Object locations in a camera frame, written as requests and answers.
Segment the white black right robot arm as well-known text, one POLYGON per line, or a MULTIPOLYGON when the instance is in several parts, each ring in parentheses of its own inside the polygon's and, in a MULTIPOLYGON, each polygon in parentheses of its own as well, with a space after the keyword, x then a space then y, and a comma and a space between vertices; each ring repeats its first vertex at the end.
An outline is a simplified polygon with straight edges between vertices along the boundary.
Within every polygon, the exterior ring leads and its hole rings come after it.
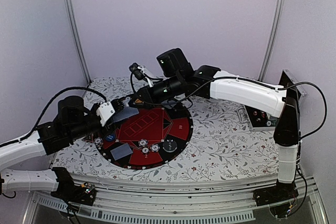
POLYGON ((300 112, 297 84, 287 87, 270 85, 243 78, 217 67, 203 65, 194 70, 180 48, 166 51, 157 57, 165 79, 156 78, 144 67, 133 63, 132 78, 147 81, 147 86, 134 90, 130 105, 151 109, 173 106, 197 96, 227 100, 259 109, 277 118, 273 139, 278 147, 278 176, 276 184, 256 189, 253 198, 259 205, 279 202, 298 196, 295 177, 298 174, 298 151, 303 136, 300 133, 300 112))

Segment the blue small blind button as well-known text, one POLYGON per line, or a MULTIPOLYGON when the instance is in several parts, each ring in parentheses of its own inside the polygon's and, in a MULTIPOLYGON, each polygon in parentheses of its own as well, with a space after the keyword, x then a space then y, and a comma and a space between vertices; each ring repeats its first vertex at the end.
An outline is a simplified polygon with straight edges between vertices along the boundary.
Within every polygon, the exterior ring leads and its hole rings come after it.
POLYGON ((106 141, 107 141, 107 142, 113 142, 114 139, 115 139, 115 136, 114 136, 114 135, 108 135, 108 136, 106 137, 106 141))

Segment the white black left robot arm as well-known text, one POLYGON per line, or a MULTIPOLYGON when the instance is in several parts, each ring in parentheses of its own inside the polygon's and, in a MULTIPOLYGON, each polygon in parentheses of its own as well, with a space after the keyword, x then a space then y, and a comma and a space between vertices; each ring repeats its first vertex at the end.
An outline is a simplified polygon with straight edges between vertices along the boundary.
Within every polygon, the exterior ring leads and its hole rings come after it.
POLYGON ((17 191, 48 191, 66 203, 93 203, 94 184, 75 184, 64 167, 47 170, 12 170, 10 167, 30 158, 54 154, 76 140, 109 128, 115 108, 107 98, 88 109, 82 97, 68 96, 58 101, 58 112, 51 122, 35 123, 27 134, 1 144, 1 194, 17 191))

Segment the blue playing card deck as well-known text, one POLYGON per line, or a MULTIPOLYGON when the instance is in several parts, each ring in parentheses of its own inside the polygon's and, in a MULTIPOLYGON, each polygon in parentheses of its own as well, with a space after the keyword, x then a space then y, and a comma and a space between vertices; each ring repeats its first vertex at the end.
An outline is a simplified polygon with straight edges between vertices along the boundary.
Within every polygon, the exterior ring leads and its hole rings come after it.
POLYGON ((137 108, 129 106, 130 101, 131 98, 129 96, 109 101, 114 109, 114 114, 107 121, 107 124, 117 123, 126 120, 132 116, 138 115, 139 110, 137 108))

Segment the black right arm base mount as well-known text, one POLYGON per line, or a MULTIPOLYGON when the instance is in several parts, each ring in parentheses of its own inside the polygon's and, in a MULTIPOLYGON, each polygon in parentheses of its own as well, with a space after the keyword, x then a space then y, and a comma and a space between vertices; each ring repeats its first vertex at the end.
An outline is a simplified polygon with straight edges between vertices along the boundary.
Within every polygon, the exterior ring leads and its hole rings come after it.
POLYGON ((276 219, 286 219, 298 212, 305 203, 308 194, 308 183, 306 179, 303 179, 303 182, 305 191, 299 205, 296 205, 299 192, 295 182, 284 184, 277 181, 274 186, 256 189, 253 191, 253 199, 257 206, 272 205, 285 201, 286 203, 272 206, 269 210, 276 219))

